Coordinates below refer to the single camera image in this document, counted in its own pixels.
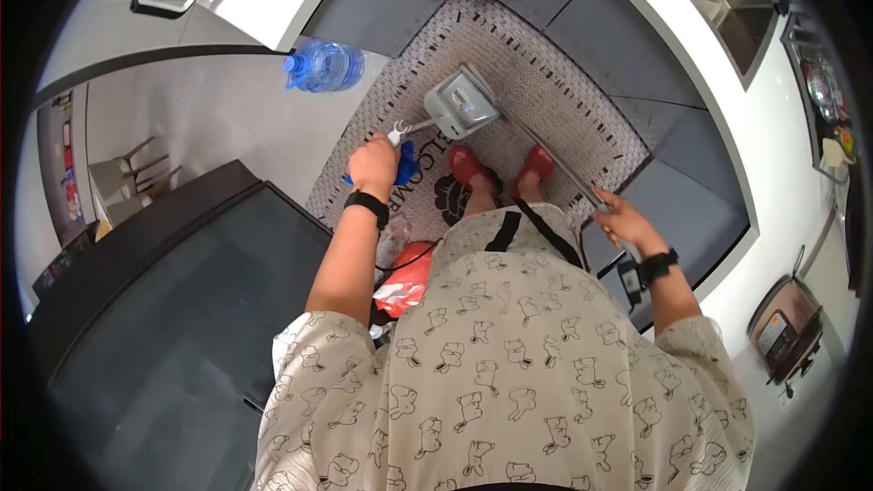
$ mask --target red plastic bag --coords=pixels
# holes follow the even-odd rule
[[[406,245],[394,260],[394,266],[402,266],[418,257],[424,251],[428,253],[409,266],[398,269],[373,294],[376,306],[394,318],[411,305],[421,301],[421,295],[428,286],[428,274],[431,272],[431,254],[428,250],[431,244],[425,241],[415,241]]]

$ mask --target red slipper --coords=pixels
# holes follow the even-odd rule
[[[460,161],[455,163],[455,156],[460,151],[464,152],[464,158],[461,158]],[[467,186],[467,189],[470,191],[472,191],[470,179],[478,174],[484,175],[486,179],[491,181],[493,197],[499,195],[500,191],[503,189],[503,183],[494,172],[494,169],[482,165],[482,162],[479,161],[476,154],[473,153],[473,150],[470,150],[464,145],[455,145],[451,150],[449,150],[449,169],[452,171],[452,174],[455,175],[457,181]]]
[[[537,145],[531,148],[531,151],[527,155],[527,159],[525,160],[524,167],[521,168],[521,171],[518,173],[518,177],[515,179],[515,184],[512,185],[512,195],[515,197],[518,196],[518,183],[528,174],[530,171],[537,173],[537,176],[540,177],[540,184],[543,183],[544,180],[548,179],[552,176],[554,172],[554,162],[551,158],[549,158],[546,151],[542,149],[540,145]]]

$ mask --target blue bottle cap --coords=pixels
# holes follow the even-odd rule
[[[289,55],[282,61],[282,70],[288,73],[285,89],[291,88],[303,82],[306,75],[311,71],[311,61],[305,55]]]

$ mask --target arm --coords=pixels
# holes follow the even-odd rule
[[[348,160],[348,172],[361,190],[387,203],[397,176],[399,152],[377,133]],[[343,211],[340,223],[306,300],[306,311],[336,311],[367,324],[373,298],[373,273],[379,230],[376,215],[360,205]]]
[[[594,218],[614,245],[619,245],[618,239],[630,241],[640,249],[644,259],[670,252],[670,246],[629,201],[597,187],[595,190],[612,206],[612,213],[595,212]],[[677,265],[670,267],[669,275],[649,285],[649,293],[655,317],[655,336],[673,322],[702,315],[692,288]]]

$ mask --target cabinet handle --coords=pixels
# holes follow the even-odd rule
[[[251,396],[250,393],[246,392],[246,394],[243,395],[243,403],[249,408],[257,411],[258,415],[264,415],[264,408],[266,406],[260,400]]]

